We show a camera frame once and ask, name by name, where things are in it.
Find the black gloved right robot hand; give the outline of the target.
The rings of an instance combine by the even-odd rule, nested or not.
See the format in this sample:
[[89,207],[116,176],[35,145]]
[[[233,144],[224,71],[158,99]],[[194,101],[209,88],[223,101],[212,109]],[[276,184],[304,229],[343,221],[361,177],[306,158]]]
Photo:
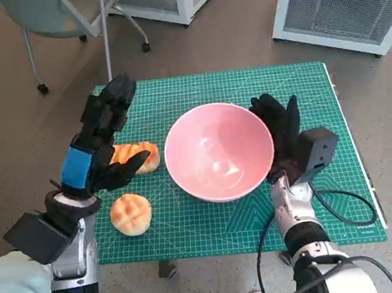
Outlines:
[[274,159],[267,181],[274,185],[285,172],[290,185],[301,175],[296,159],[297,139],[300,133],[300,113],[297,97],[292,95],[287,106],[272,95],[264,93],[251,99],[249,111],[255,114],[268,128],[274,142]]

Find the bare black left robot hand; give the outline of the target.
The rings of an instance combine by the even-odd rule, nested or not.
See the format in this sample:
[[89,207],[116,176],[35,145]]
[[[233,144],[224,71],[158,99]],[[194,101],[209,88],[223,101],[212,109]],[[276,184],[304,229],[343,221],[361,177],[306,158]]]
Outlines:
[[68,148],[61,173],[61,192],[85,200],[100,190],[126,186],[150,156],[141,149],[126,161],[112,162],[114,133],[127,122],[136,82],[120,74],[105,85],[101,93],[90,95],[80,121],[81,131]]

